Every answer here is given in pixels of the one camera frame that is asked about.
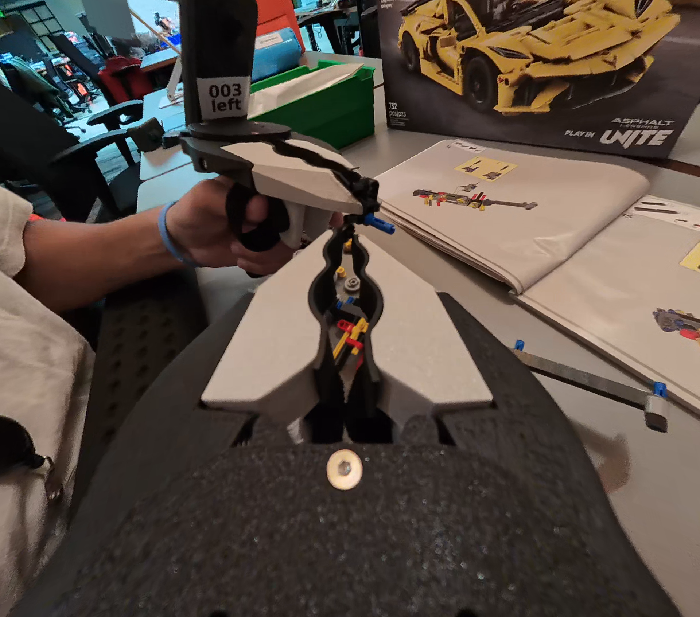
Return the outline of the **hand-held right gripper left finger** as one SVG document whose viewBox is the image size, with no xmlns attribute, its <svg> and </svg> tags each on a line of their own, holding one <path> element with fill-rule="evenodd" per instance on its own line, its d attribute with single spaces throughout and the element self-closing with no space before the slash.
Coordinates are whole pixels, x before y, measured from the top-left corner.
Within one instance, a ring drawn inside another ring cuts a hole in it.
<svg viewBox="0 0 700 617">
<path fill-rule="evenodd" d="M 342 380 L 326 314 L 335 306 L 339 230 L 326 230 L 262 283 L 201 395 L 210 409 L 256 414 L 307 439 L 342 440 Z"/>
</svg>

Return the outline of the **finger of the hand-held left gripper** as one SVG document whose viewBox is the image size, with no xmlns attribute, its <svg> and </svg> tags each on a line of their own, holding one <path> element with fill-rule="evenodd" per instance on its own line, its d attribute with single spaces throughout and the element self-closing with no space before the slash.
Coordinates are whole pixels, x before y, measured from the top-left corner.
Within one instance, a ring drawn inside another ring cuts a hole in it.
<svg viewBox="0 0 700 617">
<path fill-rule="evenodd" d="M 342 213 L 356 214 L 361 209 L 345 185 L 332 176 L 295 169 L 270 140 L 230 143 L 223 150 L 252 163 L 253 184 L 260 194 Z"/>
<path fill-rule="evenodd" d="M 332 176 L 339 183 L 355 183 L 363 177 L 344 156 L 316 140 L 289 138 L 284 140 L 284 149 L 295 169 Z"/>
</svg>

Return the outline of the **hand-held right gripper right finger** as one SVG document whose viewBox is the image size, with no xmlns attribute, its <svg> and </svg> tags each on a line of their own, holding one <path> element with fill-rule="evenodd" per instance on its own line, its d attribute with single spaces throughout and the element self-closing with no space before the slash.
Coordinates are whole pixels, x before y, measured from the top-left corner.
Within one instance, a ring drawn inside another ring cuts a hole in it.
<svg viewBox="0 0 700 617">
<path fill-rule="evenodd" d="M 390 443 L 415 416 L 490 407 L 493 394 L 431 284 L 372 243 L 352 245 L 368 327 L 350 386 L 350 439 Z"/>
</svg>

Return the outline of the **black lego connector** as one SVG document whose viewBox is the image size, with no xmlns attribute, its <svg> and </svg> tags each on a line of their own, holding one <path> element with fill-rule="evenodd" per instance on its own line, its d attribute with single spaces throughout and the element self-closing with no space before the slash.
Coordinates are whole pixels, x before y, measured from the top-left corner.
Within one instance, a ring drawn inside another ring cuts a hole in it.
<svg viewBox="0 0 700 617">
<path fill-rule="evenodd" d="M 365 217 L 380 210 L 379 186 L 377 180 L 365 176 L 360 176 L 351 184 L 351 193 L 361 204 L 361 209 L 357 210 L 356 215 Z"/>
</svg>

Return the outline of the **long grey Technic assembly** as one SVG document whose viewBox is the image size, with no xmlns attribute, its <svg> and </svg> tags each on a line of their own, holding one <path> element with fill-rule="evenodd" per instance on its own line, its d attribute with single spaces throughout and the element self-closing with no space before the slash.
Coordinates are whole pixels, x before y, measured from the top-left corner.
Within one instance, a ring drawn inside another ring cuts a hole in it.
<svg viewBox="0 0 700 617">
<path fill-rule="evenodd" d="M 353 273 L 347 273 L 345 268 L 340 266 L 335 272 L 334 280 L 337 301 L 328 312 L 328 320 L 332 324 L 333 332 L 330 342 L 335 366 L 343 381 L 349 384 L 350 375 L 360 367 L 363 361 L 361 351 L 367 324 L 360 308 L 358 278 Z M 358 315 L 351 315 L 351 308 L 359 309 Z M 558 382 L 641 410 L 644 413 L 647 428 L 664 434 L 668 432 L 669 400 L 666 385 L 656 383 L 654 392 L 650 393 L 633 385 L 618 383 L 526 352 L 524 342 L 521 340 L 516 342 L 512 352 L 533 373 L 542 374 Z"/>
</svg>

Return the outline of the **lego instruction booklet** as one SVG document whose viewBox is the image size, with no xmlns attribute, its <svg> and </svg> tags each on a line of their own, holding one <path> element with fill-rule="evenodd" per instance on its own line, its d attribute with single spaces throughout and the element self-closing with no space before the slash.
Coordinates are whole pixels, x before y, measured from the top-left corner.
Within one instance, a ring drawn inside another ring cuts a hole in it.
<svg viewBox="0 0 700 617">
<path fill-rule="evenodd" d="M 699 411 L 699 207 L 617 164 L 458 139 L 377 180 L 404 230 Z"/>
</svg>

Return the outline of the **person's left forearm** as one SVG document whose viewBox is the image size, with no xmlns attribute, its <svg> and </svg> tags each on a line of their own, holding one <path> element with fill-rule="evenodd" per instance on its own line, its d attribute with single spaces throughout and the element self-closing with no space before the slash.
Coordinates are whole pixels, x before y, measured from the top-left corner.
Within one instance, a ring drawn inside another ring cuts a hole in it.
<svg viewBox="0 0 700 617">
<path fill-rule="evenodd" d="M 36 220 L 22 234 L 24 264 L 14 280 L 54 313 L 182 269 L 164 245 L 153 209 L 103 224 Z"/>
</svg>

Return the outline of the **yellow car lego box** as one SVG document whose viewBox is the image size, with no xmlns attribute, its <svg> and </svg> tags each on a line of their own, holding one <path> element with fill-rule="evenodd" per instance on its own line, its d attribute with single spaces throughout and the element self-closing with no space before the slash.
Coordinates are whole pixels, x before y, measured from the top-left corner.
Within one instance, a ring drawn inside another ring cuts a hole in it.
<svg viewBox="0 0 700 617">
<path fill-rule="evenodd" d="M 699 0 L 377 0 L 388 127 L 667 158 L 699 106 Z"/>
</svg>

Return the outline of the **person's left hand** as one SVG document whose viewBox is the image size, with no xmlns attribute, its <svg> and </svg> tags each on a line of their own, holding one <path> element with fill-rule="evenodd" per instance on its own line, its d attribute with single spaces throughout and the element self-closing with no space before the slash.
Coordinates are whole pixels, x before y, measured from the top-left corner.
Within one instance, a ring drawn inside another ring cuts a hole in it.
<svg viewBox="0 0 700 617">
<path fill-rule="evenodd" d="M 245 272 L 267 276 L 292 258 L 294 250 L 283 242 L 256 253 L 245 248 L 229 226 L 225 201 L 233 180 L 226 177 L 196 184 L 166 212 L 164 226 L 178 254 L 199 266 L 238 266 Z"/>
</svg>

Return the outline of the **green plastic bin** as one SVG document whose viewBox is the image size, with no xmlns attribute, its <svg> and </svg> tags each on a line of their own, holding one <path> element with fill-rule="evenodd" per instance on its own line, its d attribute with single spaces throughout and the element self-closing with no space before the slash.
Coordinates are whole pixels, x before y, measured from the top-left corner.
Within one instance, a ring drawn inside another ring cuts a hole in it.
<svg viewBox="0 0 700 617">
<path fill-rule="evenodd" d="M 343 149 L 374 135 L 373 66 L 320 61 L 255 82 L 249 118 Z"/>
</svg>

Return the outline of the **blue roll white label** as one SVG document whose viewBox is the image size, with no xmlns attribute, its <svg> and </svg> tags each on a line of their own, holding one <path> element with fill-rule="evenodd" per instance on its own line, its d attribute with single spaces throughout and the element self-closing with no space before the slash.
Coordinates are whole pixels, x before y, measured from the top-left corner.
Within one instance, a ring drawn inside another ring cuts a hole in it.
<svg viewBox="0 0 700 617">
<path fill-rule="evenodd" d="M 298 67 L 302 47 L 290 27 L 256 36 L 251 82 L 259 82 Z"/>
</svg>

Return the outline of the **red office chair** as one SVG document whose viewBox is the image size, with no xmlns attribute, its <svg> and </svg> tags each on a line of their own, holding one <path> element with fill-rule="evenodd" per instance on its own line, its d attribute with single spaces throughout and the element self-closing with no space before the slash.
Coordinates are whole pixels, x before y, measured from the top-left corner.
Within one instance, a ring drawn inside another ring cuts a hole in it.
<svg viewBox="0 0 700 617">
<path fill-rule="evenodd" d="M 97 75 L 110 105 L 143 100 L 154 91 L 150 78 L 141 69 L 141 60 L 132 56 L 108 58 Z"/>
</svg>

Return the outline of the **black table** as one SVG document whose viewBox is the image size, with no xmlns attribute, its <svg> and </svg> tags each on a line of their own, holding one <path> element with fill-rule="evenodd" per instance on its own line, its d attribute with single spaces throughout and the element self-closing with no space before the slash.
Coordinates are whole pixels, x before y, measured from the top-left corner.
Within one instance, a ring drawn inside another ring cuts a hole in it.
<svg viewBox="0 0 700 617">
<path fill-rule="evenodd" d="M 336 54 L 357 54 L 370 58 L 381 56 L 376 5 L 363 8 L 362 13 L 358 13 L 349 0 L 339 1 L 323 8 L 299 10 L 296 17 L 300 28 L 321 26 Z"/>
</svg>

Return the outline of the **blue rubber wristband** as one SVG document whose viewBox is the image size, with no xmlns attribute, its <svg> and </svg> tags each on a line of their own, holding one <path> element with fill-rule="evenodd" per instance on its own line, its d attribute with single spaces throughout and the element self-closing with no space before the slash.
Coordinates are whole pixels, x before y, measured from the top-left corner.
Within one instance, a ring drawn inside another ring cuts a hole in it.
<svg viewBox="0 0 700 617">
<path fill-rule="evenodd" d="M 182 250 L 179 244 L 174 241 L 169 229 L 167 228 L 168 213 L 170 209 L 176 205 L 176 203 L 177 200 L 168 202 L 164 204 L 158 212 L 157 229 L 162 245 L 170 256 L 173 257 L 178 263 L 190 268 L 202 268 L 203 265 L 193 260 L 192 257 L 186 251 Z"/>
</svg>

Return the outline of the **black office chair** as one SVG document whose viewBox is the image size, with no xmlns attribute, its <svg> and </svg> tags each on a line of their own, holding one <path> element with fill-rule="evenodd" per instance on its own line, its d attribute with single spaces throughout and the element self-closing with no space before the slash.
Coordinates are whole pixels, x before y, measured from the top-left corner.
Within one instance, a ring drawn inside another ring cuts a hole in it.
<svg viewBox="0 0 700 617">
<path fill-rule="evenodd" d="M 86 222 L 97 200 L 98 222 L 136 213 L 139 163 L 108 182 L 96 159 L 101 149 L 126 141 L 131 132 L 119 129 L 76 142 L 46 114 L 1 86 L 1 169 L 37 184 L 68 221 Z"/>
</svg>

